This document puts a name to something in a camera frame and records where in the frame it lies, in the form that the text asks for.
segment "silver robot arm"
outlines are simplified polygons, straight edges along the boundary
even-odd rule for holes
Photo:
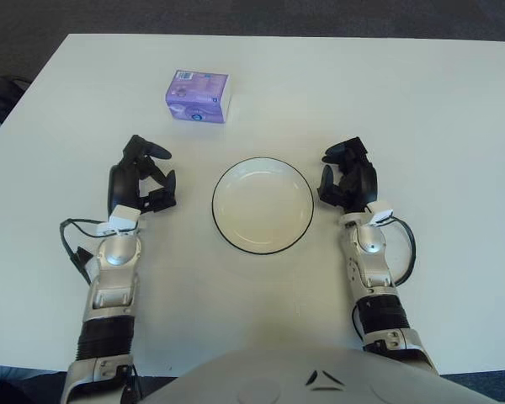
[[[437,373],[417,331],[410,328],[385,262],[380,225],[393,210],[383,201],[370,202],[366,208],[340,219],[346,271],[364,330],[363,349]]]
[[[72,393],[95,390],[112,391],[132,387],[133,339],[136,314],[136,270],[141,257],[141,239],[137,235],[138,209],[117,205],[108,223],[98,225],[99,274],[93,280],[78,339],[77,360],[69,366],[61,403],[68,403]]]
[[[67,371],[61,403],[137,402],[136,372],[130,354],[136,315],[138,263],[141,239],[138,222],[142,213],[157,212],[176,205],[174,171],[164,175],[152,157],[169,159],[169,151],[133,135],[120,162],[110,169],[108,211],[105,223],[68,219],[61,223],[61,240],[72,263],[90,284],[78,339],[77,360]],[[152,177],[161,188],[140,195],[140,181]],[[84,231],[77,223],[98,224],[97,234]],[[102,238],[95,256],[98,275],[93,282],[85,264],[93,257],[88,251],[69,247],[64,230],[73,224],[84,235]]]

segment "robot forearm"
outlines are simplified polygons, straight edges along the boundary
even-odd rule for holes
[[[320,200],[342,206],[342,247],[353,300],[364,329],[364,350],[412,364],[424,364],[435,372],[432,361],[396,292],[396,282],[385,262],[385,238],[379,227],[393,213],[385,202],[377,201],[376,171],[367,159],[367,150],[356,137],[326,150],[322,159],[337,164],[342,172],[338,185],[326,165],[318,188]]]
[[[410,328],[385,262],[385,238],[378,227],[392,210],[384,202],[367,204],[369,212],[341,217],[343,250],[353,299],[363,326],[363,349],[436,371],[417,332]]]

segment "gray carpet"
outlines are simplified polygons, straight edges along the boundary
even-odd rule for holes
[[[505,40],[505,0],[0,0],[0,74],[34,78],[68,33]]]

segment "purple box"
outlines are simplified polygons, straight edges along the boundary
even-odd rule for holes
[[[222,124],[226,122],[230,95],[227,74],[178,70],[165,99],[170,113],[178,120]]]

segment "wire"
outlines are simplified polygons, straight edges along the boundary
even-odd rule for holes
[[[88,233],[87,231],[85,231],[84,229],[82,229],[78,225],[78,223],[89,223],[89,224],[92,224],[92,225],[99,225],[99,224],[101,224],[103,222],[102,221],[94,221],[92,219],[71,219],[70,218],[70,219],[65,219],[60,224],[60,239],[61,239],[61,244],[64,246],[64,248],[66,250],[66,253],[69,256],[69,259],[71,260],[71,262],[73,263],[73,265],[77,269],[78,273],[80,273],[80,275],[84,278],[84,280],[86,280],[86,282],[88,284],[92,284],[92,281],[90,280],[90,276],[88,275],[88,271],[86,270],[86,268],[84,268],[84,264],[81,262],[81,260],[78,257],[78,255],[73,252],[73,250],[71,249],[71,247],[67,243],[66,235],[65,235],[66,227],[68,227],[69,225],[74,225],[86,237],[90,237],[90,238],[106,238],[106,237],[115,236],[116,234],[119,234],[119,233],[126,233],[128,231],[134,231],[138,227],[138,222],[136,223],[135,227],[132,228],[132,229],[125,229],[125,230],[122,230],[122,231],[112,231],[112,232],[110,232],[108,234],[103,234],[102,236]]]
[[[353,324],[353,329],[355,330],[355,333],[359,337],[361,341],[363,341],[363,336],[361,335],[361,332],[359,332],[359,329],[357,328],[357,324],[355,322],[355,312],[357,311],[357,305],[355,305],[352,309],[352,324]]]
[[[402,276],[395,281],[395,286],[400,286],[401,284],[404,284],[408,279],[410,279],[410,276],[412,276],[413,268],[415,267],[415,260],[417,259],[417,245],[415,243],[415,236],[413,235],[412,228],[405,221],[399,219],[398,217],[391,216],[391,221],[382,223],[381,225],[378,225],[378,227],[388,226],[392,223],[398,223],[404,228],[407,234],[407,238],[410,241],[410,248],[412,250],[410,262],[407,265],[406,271],[404,271],[404,274],[402,274]]]
[[[134,365],[133,365],[133,373],[135,374],[135,385],[138,388],[138,394],[142,400],[144,398],[144,392],[142,391],[141,387],[141,377],[138,375],[138,372],[136,371],[136,366]]]
[[[395,216],[390,216],[387,219],[384,219],[381,224],[378,225],[378,227],[383,227],[383,226],[388,226],[393,223],[398,223],[401,225],[404,230],[406,231],[407,238],[410,241],[410,247],[412,249],[412,255],[410,257],[410,262],[407,265],[406,271],[404,271],[404,274],[395,281],[395,286],[400,286],[401,284],[404,284],[408,279],[410,279],[410,276],[413,274],[413,269],[415,267],[415,260],[417,259],[417,246],[415,243],[415,236],[413,235],[412,228],[402,219],[399,219],[398,217]],[[355,305],[352,309],[352,324],[353,324],[353,329],[355,330],[355,333],[358,335],[359,339],[363,341],[363,336],[361,335],[361,332],[359,332],[359,329],[357,327],[357,323],[355,321],[355,312],[357,311],[357,305]]]

